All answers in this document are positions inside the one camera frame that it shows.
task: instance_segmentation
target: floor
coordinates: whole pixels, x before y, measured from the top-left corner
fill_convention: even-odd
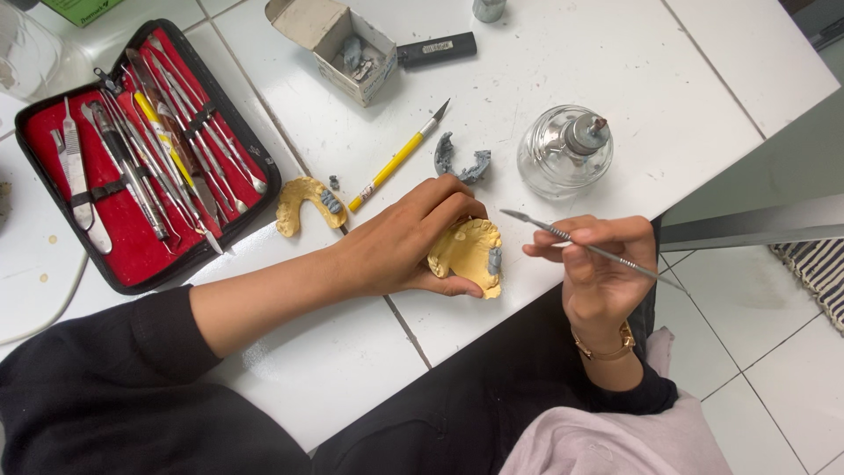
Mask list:
[[[767,247],[666,253],[656,328],[670,377],[703,412],[736,475],[844,473],[844,339]]]

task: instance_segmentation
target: green box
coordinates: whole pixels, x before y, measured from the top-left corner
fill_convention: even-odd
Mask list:
[[[41,0],[41,2],[74,25],[84,28],[122,0]]]

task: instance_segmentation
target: red velvet lining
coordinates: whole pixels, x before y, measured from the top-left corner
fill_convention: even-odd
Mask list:
[[[170,39],[166,36],[165,32],[161,29],[157,29],[154,34],[163,44],[167,55],[179,69],[181,75],[188,81],[188,83],[190,83],[191,88],[200,95],[203,101],[206,101],[208,99],[208,95],[205,94],[205,91],[191,73],[190,69],[187,68],[187,65],[181,60],[178,53],[176,53],[176,50],[173,48],[170,43]],[[148,42],[144,42],[140,49],[141,53],[148,59],[149,55],[153,54],[151,50],[152,48],[149,46]],[[163,67],[170,70],[170,63],[166,61],[161,53],[155,50],[154,54],[159,58]],[[174,75],[177,80],[181,81],[178,74]],[[158,78],[160,84],[162,84],[163,77],[158,74],[156,74],[156,77]],[[133,90],[131,82],[124,83],[124,86],[127,90]],[[188,96],[192,98],[192,94],[189,90],[187,90],[187,88],[186,91]],[[80,107],[83,103],[93,100],[103,101],[103,98],[100,96],[98,91],[88,91],[78,96],[69,97],[71,117],[77,125],[79,143],[82,149],[85,175],[88,178],[89,189],[103,186],[108,182],[112,182],[120,178],[117,169],[114,167],[111,159],[100,144],[100,139],[94,128],[82,115]],[[202,108],[202,104],[196,102],[195,100],[192,102],[197,109]],[[143,129],[140,127],[141,123],[138,121],[138,114],[135,112],[135,109],[131,107],[131,96],[128,93],[122,94],[118,98],[118,103],[124,113],[132,122],[135,123],[138,130],[141,131],[141,135],[144,135],[145,138]],[[241,156],[243,156],[246,164],[250,167],[252,173],[266,182],[266,178],[264,177],[261,169],[258,168],[258,166],[252,161],[252,157],[240,141],[232,134],[231,129],[225,123],[219,112],[215,112],[214,115],[217,119],[217,123],[219,123],[220,127],[223,129],[225,136],[235,138],[235,146],[241,153]],[[56,104],[55,106],[50,106],[43,111],[37,112],[30,118],[30,120],[24,125],[23,134],[26,141],[35,152],[35,156],[43,164],[47,174],[58,186],[62,193],[62,197],[69,202],[70,188],[68,186],[68,180],[64,176],[64,172],[62,171],[61,164],[58,160],[56,146],[53,142],[52,136],[50,135],[50,131],[54,128],[57,128],[60,133],[62,132],[62,120],[64,117],[64,102]],[[217,148],[216,144],[208,136],[208,133],[206,131],[202,131],[201,134],[203,134],[206,144],[208,144],[208,147],[217,158],[217,162],[223,168],[226,179],[228,180],[231,189],[234,191],[235,196],[243,201],[246,206],[254,206],[254,204],[260,200],[261,195],[258,194],[258,192],[256,192],[252,187],[252,184],[247,182],[247,180],[245,180],[245,178],[241,175],[241,172],[239,171],[240,168],[224,157],[222,152],[220,152]],[[147,146],[150,150],[153,150],[153,146],[149,142],[147,143]],[[231,203],[233,211],[229,212],[224,206],[223,210],[226,217],[230,221],[233,221],[238,216],[237,211],[234,209],[234,200],[229,196],[228,189],[223,185],[216,174],[214,174],[214,179],[218,180],[220,187],[224,190]],[[155,238],[152,228],[143,216],[143,212],[140,208],[138,208],[138,205],[132,199],[132,196],[128,193],[128,191],[120,191],[112,196],[101,199],[95,204],[97,212],[100,215],[100,219],[102,220],[105,229],[108,231],[112,242],[111,253],[103,257],[105,262],[114,272],[117,280],[125,286],[131,286],[149,279],[151,276],[154,276],[156,273],[172,264],[178,255],[184,254],[192,246],[205,240],[202,235],[196,233],[184,222],[184,220],[182,220],[176,207],[173,206],[173,204],[166,198],[166,195],[162,192],[155,180],[150,178],[150,181],[152,182],[152,187],[158,194],[161,203],[164,204],[167,215],[170,218],[170,222],[175,228],[176,233],[181,235],[181,242],[178,243],[178,246],[176,246],[178,238],[170,229],[170,238],[164,243]],[[207,174],[206,182],[208,183],[208,187],[211,189],[214,196],[219,198],[219,193],[217,192],[216,187],[211,183],[211,179],[207,176]],[[199,200],[192,198],[192,201],[197,209],[202,213],[205,226],[214,234],[215,237],[219,238],[222,236],[222,232],[216,227],[216,225],[214,225],[214,221],[211,217],[203,212],[203,207],[201,206]],[[176,255],[168,253],[165,244],[167,248]]]

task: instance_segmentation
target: hand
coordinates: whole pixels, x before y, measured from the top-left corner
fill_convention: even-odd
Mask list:
[[[327,251],[346,282],[348,297],[423,289],[481,298],[478,284],[459,276],[441,279],[426,259],[440,235],[465,216],[486,219],[486,208],[466,185],[444,173],[423,181]]]
[[[595,352],[619,350],[619,328],[645,297],[654,280],[626,265],[589,252],[583,246],[599,246],[656,272],[656,243],[651,223],[642,216],[617,220],[578,216],[557,221],[553,226],[568,232],[577,244],[557,247],[554,244],[562,243],[562,239],[547,231],[536,231],[534,244],[525,244],[522,250],[532,257],[565,264],[563,308],[571,327]]]

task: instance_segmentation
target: watch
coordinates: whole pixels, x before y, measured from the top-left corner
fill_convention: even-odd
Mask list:
[[[583,353],[583,356],[589,358],[590,360],[599,359],[601,361],[613,361],[615,359],[622,358],[627,353],[633,351],[633,347],[636,346],[636,340],[633,339],[633,332],[630,331],[630,325],[627,323],[627,320],[623,324],[621,324],[621,328],[619,328],[619,333],[621,335],[621,348],[619,348],[616,352],[611,352],[609,354],[602,354],[602,353],[595,353],[594,351],[587,348],[586,345],[580,340],[575,333],[575,329],[571,329],[571,335],[575,337],[575,345],[577,345],[577,349]]]

